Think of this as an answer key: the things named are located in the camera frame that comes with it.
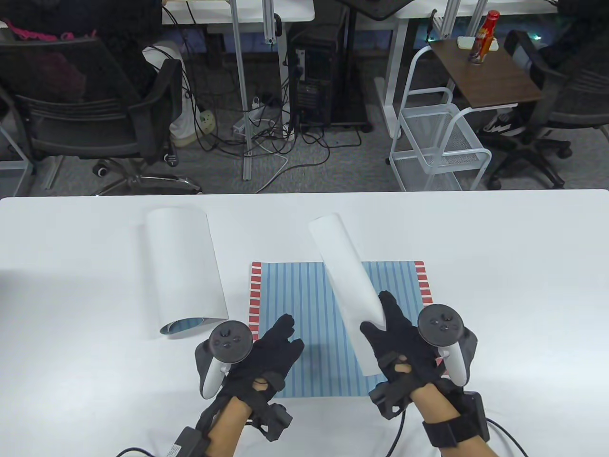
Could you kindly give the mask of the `person's left hand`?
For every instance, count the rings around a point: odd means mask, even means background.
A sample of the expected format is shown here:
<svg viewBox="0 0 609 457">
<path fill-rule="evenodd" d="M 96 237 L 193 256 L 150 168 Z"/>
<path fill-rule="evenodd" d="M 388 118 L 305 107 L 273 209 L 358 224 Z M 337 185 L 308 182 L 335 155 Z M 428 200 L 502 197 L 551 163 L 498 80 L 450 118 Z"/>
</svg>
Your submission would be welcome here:
<svg viewBox="0 0 609 457">
<path fill-rule="evenodd" d="M 246 403 L 253 398 L 270 402 L 285 388 L 285 379 L 305 348 L 301 339 L 291 340 L 294 326 L 293 316 L 283 314 L 253 344 L 246 359 L 231 367 L 217 396 L 236 397 Z"/>
</svg>

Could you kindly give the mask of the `person's right hand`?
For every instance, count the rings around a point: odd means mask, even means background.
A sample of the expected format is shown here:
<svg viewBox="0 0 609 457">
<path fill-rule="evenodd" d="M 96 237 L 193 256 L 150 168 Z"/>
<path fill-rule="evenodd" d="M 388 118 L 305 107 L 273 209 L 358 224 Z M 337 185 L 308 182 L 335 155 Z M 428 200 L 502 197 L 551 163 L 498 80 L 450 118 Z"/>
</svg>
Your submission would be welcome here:
<svg viewBox="0 0 609 457">
<path fill-rule="evenodd" d="M 414 378 L 415 389 L 435 384 L 441 379 L 437 365 L 437 349 L 421 337 L 419 330 L 400 309 L 396 298 L 382 291 L 378 296 L 385 315 L 386 329 L 379 329 L 372 322 L 362 322 L 360 331 L 372 346 L 379 368 L 389 382 L 397 381 L 403 372 L 398 365 L 409 365 L 408 375 Z"/>
</svg>

